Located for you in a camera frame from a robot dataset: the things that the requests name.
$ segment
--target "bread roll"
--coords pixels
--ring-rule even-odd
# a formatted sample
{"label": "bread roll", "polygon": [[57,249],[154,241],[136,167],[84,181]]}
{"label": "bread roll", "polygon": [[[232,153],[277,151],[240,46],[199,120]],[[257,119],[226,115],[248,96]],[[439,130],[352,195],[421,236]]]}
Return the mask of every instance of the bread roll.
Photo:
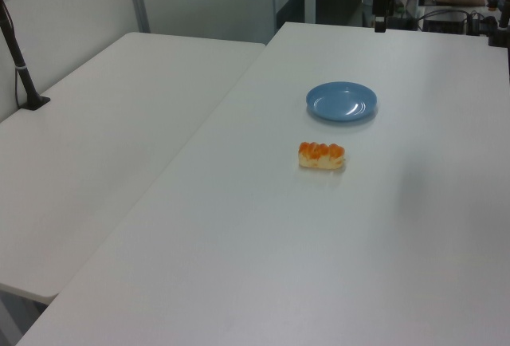
{"label": "bread roll", "polygon": [[336,144],[301,143],[298,156],[302,167],[337,169],[343,165],[344,153]]}

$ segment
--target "white table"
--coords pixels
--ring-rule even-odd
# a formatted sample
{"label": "white table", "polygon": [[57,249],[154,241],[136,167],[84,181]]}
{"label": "white table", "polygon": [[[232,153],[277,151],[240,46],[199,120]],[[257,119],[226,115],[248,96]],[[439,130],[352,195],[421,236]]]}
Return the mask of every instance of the white table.
{"label": "white table", "polygon": [[[375,118],[312,118],[328,81]],[[506,344],[509,128],[484,38],[286,24],[19,346]]]}
{"label": "white table", "polygon": [[0,289],[49,303],[263,50],[131,33],[0,124]]}

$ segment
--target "plate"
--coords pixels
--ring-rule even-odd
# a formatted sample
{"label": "plate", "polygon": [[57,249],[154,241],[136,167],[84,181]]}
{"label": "plate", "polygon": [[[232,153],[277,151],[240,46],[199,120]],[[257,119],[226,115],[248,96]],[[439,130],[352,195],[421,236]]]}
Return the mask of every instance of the plate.
{"label": "plate", "polygon": [[311,113],[334,121],[351,121],[370,115],[377,105],[375,93],[357,83],[335,81],[313,88],[306,96]]}

